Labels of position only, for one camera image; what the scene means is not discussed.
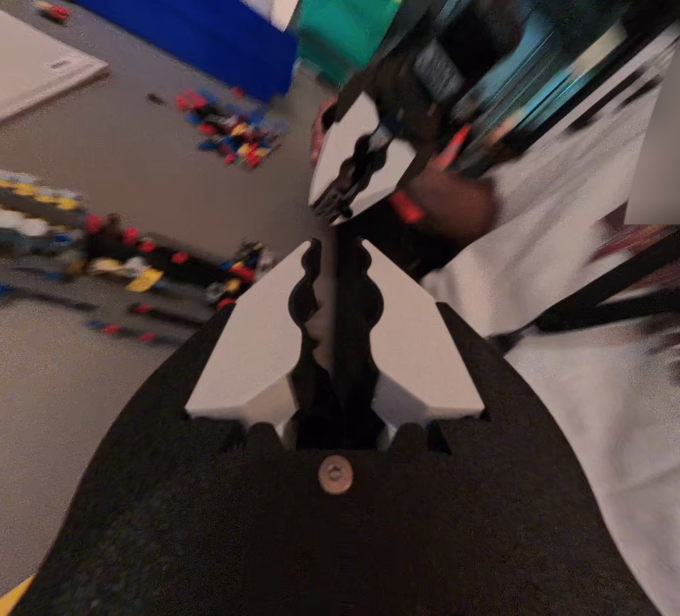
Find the lego instruction booklet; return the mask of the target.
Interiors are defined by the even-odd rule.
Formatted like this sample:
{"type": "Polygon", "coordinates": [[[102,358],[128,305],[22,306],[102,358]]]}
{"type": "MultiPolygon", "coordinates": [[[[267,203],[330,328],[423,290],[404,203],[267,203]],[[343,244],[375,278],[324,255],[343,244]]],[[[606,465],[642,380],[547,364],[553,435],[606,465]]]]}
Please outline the lego instruction booklet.
{"type": "Polygon", "coordinates": [[[1,123],[109,72],[109,64],[1,11],[1,123]]]}

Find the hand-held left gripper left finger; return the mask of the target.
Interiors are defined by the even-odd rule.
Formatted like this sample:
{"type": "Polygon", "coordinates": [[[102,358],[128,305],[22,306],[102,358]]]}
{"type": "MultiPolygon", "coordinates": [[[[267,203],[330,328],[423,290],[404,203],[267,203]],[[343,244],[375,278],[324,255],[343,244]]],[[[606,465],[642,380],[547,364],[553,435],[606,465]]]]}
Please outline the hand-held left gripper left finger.
{"type": "Polygon", "coordinates": [[[316,308],[321,248],[302,242],[234,304],[186,403],[190,418],[265,423],[284,436],[300,408],[293,372],[316,308]]]}

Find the grey lego car chassis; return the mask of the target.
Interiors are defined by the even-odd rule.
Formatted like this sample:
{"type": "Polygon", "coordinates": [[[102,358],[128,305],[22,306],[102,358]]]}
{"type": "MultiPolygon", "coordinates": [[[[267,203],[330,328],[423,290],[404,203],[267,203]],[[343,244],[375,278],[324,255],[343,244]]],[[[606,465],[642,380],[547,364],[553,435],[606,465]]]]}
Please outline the grey lego car chassis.
{"type": "Polygon", "coordinates": [[[142,298],[192,302],[217,312],[234,305],[275,263],[268,247],[249,240],[217,263],[158,235],[124,227],[117,213],[90,213],[78,192],[46,187],[29,173],[1,170],[2,306],[25,301],[58,307],[85,315],[84,325],[103,335],[149,346],[178,346],[176,336],[102,317],[102,305],[12,283],[9,274],[53,286],[104,280],[125,291],[124,315],[194,332],[203,327],[204,318],[142,298]]]}

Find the blue plastic bin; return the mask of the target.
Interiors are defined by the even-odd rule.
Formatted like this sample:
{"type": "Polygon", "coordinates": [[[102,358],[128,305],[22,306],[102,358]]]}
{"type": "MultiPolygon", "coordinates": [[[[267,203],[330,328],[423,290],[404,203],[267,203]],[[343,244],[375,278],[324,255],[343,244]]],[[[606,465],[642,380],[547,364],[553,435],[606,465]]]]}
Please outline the blue plastic bin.
{"type": "Polygon", "coordinates": [[[242,0],[72,1],[264,102],[290,88],[295,37],[242,0]]]}

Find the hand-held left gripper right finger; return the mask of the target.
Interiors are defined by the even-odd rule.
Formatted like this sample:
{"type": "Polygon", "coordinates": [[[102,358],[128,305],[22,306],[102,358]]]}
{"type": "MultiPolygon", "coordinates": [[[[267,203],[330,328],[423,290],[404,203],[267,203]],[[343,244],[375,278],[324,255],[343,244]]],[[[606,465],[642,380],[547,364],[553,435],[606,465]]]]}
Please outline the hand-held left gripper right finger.
{"type": "Polygon", "coordinates": [[[438,305],[369,241],[336,245],[333,380],[347,442],[480,418],[485,405],[438,305]]]}

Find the person's right hand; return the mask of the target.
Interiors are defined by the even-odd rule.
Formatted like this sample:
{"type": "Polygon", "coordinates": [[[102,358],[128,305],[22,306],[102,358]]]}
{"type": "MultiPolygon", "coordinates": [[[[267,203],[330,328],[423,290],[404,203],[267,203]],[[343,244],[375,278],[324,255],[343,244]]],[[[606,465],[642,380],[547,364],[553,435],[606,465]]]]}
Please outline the person's right hand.
{"type": "Polygon", "coordinates": [[[490,231],[497,214],[495,185],[428,167],[405,187],[423,212],[420,229],[464,248],[490,231]]]}

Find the person in white shirt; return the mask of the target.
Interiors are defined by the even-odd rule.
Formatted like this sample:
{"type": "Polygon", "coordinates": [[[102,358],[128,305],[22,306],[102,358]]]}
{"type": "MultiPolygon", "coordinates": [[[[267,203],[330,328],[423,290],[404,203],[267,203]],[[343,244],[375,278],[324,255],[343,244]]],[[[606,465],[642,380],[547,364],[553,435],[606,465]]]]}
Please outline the person in white shirt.
{"type": "Polygon", "coordinates": [[[495,185],[488,233],[422,280],[506,360],[556,420],[624,560],[679,614],[679,209],[641,220],[638,170],[679,29],[526,153],[495,185]]]}

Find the pile of small lego pieces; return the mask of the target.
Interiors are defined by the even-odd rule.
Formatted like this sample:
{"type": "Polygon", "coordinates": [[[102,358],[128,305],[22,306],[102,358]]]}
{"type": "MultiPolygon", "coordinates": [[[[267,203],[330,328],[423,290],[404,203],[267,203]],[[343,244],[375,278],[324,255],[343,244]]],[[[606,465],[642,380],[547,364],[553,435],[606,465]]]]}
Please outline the pile of small lego pieces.
{"type": "Polygon", "coordinates": [[[183,91],[175,106],[200,136],[196,149],[218,156],[227,167],[259,168],[290,132],[287,122],[272,119],[266,107],[246,110],[221,103],[205,90],[183,91]]]}

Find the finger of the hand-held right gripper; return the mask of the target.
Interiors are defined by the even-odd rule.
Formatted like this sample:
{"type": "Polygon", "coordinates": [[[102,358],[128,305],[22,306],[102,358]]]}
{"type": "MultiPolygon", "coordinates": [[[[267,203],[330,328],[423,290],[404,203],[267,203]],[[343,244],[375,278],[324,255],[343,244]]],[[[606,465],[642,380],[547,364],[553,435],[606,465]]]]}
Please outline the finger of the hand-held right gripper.
{"type": "Polygon", "coordinates": [[[308,205],[335,183],[350,199],[381,169],[381,123],[374,100],[361,92],[324,133],[313,169],[308,205]]]}
{"type": "Polygon", "coordinates": [[[393,193],[402,177],[410,168],[416,153],[414,147],[407,141],[394,139],[386,148],[386,162],[384,166],[372,174],[367,186],[357,193],[349,205],[352,215],[350,217],[338,215],[332,221],[332,226],[336,227],[355,219],[358,215],[393,193]]]}

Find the green plastic bin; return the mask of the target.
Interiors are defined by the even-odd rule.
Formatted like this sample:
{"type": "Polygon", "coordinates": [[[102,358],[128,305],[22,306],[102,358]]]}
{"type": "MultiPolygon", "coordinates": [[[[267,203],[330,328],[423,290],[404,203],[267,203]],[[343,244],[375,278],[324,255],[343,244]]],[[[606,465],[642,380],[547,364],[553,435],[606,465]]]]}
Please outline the green plastic bin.
{"type": "Polygon", "coordinates": [[[300,0],[299,59],[340,86],[386,55],[418,23],[427,0],[300,0]]]}

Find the dark grey lego connector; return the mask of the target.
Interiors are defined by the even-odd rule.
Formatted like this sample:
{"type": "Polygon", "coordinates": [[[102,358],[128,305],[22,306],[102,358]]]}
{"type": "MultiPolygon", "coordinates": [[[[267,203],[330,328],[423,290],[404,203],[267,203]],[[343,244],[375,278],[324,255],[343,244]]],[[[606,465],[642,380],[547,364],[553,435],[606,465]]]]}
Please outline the dark grey lego connector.
{"type": "Polygon", "coordinates": [[[352,200],[348,192],[332,183],[319,196],[311,206],[311,209],[314,216],[323,219],[329,224],[333,224],[353,218],[351,204],[352,200]]]}

